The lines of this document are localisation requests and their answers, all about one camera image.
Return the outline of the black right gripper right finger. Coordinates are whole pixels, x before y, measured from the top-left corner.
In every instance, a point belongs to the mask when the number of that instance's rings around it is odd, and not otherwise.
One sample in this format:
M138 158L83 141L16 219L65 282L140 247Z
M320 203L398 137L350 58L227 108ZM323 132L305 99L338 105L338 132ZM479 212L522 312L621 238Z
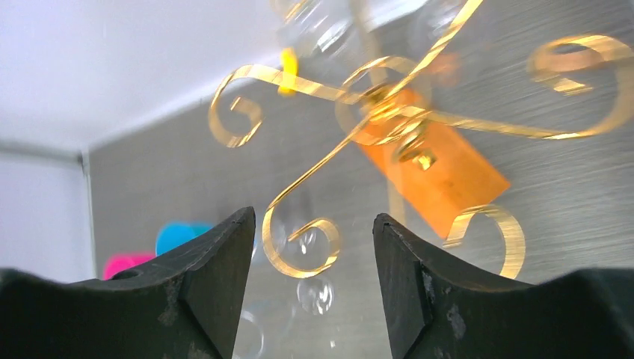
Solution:
M445 252L381 213L375 257L394 358L631 358L633 271L539 284Z

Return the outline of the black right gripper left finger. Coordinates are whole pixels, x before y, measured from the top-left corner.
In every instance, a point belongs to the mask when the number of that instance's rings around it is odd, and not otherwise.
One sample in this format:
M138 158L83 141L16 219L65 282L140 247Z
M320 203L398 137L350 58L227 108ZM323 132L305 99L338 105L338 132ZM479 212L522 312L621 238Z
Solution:
M244 207L109 280L1 270L3 358L230 358L253 250Z

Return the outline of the blue wine glass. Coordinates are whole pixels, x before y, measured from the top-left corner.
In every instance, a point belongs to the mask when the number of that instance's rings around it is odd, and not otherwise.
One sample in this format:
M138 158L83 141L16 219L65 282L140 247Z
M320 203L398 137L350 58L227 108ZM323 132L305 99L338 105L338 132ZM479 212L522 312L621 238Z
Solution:
M173 250L180 245L208 232L213 224L203 222L173 221L164 225L156 236L156 256Z

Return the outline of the pink wine glass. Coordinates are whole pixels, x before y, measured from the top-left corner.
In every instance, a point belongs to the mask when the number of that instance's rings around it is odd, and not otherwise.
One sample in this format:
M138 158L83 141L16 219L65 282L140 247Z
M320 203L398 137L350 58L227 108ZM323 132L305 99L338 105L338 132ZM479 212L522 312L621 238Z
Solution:
M112 255L105 261L103 276L104 280L109 280L117 273L125 271L132 267L138 266L155 258L153 252L132 252L132 253L119 253Z

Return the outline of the clear glass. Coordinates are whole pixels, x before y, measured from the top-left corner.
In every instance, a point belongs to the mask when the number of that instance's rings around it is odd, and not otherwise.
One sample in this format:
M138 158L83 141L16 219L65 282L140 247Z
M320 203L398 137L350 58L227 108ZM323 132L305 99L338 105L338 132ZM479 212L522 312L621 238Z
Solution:
M370 34L367 1L271 1L281 23L277 37L300 59L356 69L377 48Z
M256 214L251 264L240 313L234 358L327 358L336 340L325 329L336 298L325 274L305 269L284 274L271 264L262 239L263 212Z

